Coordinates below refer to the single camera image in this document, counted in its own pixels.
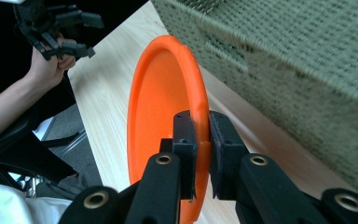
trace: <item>person's arm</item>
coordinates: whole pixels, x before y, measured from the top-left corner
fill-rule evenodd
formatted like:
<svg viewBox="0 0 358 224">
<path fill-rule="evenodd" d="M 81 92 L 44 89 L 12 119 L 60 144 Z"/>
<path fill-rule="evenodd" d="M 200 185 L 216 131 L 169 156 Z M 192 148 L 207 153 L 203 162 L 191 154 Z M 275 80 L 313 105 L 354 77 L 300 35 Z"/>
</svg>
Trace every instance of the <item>person's arm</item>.
<svg viewBox="0 0 358 224">
<path fill-rule="evenodd" d="M 58 39 L 60 44 L 62 41 L 75 43 L 74 40 Z M 75 63 L 76 58 L 68 55 L 64 55 L 62 59 L 51 57 L 46 61 L 34 48 L 28 73 L 0 93 L 0 133 L 46 92 L 57 86 L 62 81 L 63 72 L 73 67 Z"/>
</svg>

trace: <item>orange disc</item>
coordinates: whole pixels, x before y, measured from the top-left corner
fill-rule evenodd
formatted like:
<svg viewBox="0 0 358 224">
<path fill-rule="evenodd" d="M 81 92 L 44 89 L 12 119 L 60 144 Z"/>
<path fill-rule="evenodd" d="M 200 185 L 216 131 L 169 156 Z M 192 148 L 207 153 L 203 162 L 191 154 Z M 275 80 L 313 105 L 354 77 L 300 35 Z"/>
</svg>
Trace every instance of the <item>orange disc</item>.
<svg viewBox="0 0 358 224">
<path fill-rule="evenodd" d="M 189 110 L 198 144 L 196 195 L 181 201 L 181 223 L 197 221 L 208 183 L 211 155 L 209 105 L 202 75 L 190 50 L 174 36 L 154 39 L 137 64 L 127 123 L 130 182 L 142 178 L 148 159 L 159 153 L 161 138 L 172 138 L 173 117 Z"/>
</svg>

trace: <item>wooden table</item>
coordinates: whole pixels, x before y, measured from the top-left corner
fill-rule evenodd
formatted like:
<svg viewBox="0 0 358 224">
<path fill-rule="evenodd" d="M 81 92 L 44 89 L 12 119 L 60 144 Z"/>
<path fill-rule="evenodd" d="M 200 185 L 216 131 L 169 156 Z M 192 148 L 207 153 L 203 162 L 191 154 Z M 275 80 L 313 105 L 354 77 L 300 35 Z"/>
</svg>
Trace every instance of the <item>wooden table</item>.
<svg viewBox="0 0 358 224">
<path fill-rule="evenodd" d="M 95 46 L 96 55 L 80 59 L 69 71 L 103 184 L 118 191 L 130 185 L 126 131 L 132 76 L 145 47 L 166 34 L 148 2 Z M 314 197 L 329 188 L 353 190 L 238 94 L 202 67 L 201 72 L 211 110 L 231 119 L 249 150 L 273 158 L 300 189 Z M 209 185 L 198 223 L 239 223 L 234 205 L 212 199 Z"/>
</svg>

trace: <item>green woven basket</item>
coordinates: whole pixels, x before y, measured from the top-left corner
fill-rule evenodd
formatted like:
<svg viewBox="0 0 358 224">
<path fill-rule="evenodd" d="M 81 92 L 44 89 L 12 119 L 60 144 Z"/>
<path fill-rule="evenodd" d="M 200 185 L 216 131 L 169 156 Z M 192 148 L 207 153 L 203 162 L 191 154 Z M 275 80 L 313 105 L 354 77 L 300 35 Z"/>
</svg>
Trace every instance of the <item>green woven basket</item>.
<svg viewBox="0 0 358 224">
<path fill-rule="evenodd" d="M 358 189 L 358 0 L 152 0 L 199 63 Z"/>
</svg>

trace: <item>white cloth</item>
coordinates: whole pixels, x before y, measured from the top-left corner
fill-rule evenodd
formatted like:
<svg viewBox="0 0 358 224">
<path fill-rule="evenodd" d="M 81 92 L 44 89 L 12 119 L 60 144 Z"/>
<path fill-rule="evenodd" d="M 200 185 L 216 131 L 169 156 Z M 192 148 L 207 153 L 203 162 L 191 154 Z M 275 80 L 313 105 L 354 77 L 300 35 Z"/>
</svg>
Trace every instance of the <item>white cloth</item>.
<svg viewBox="0 0 358 224">
<path fill-rule="evenodd" d="M 8 186 L 0 185 L 0 224 L 56 224 L 72 201 L 56 198 L 26 198 Z"/>
</svg>

